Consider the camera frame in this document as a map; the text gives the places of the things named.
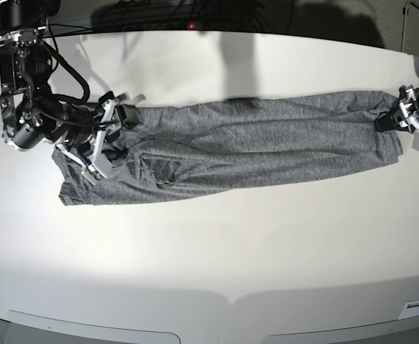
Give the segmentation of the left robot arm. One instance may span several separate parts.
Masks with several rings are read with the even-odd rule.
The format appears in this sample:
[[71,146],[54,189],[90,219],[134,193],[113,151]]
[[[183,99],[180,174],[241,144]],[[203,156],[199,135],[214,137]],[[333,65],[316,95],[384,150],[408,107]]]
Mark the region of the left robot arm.
[[419,87],[403,85],[391,109],[375,121],[377,132],[404,131],[419,134]]

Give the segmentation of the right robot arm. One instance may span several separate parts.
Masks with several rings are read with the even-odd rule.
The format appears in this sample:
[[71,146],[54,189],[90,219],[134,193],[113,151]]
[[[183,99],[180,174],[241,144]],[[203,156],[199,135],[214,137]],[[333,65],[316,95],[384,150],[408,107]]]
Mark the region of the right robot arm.
[[49,18],[59,1],[0,1],[0,106],[5,143],[27,151],[40,142],[55,145],[91,183],[112,173],[111,152],[122,129],[135,125],[128,94],[107,92],[90,102],[90,86],[59,53]]

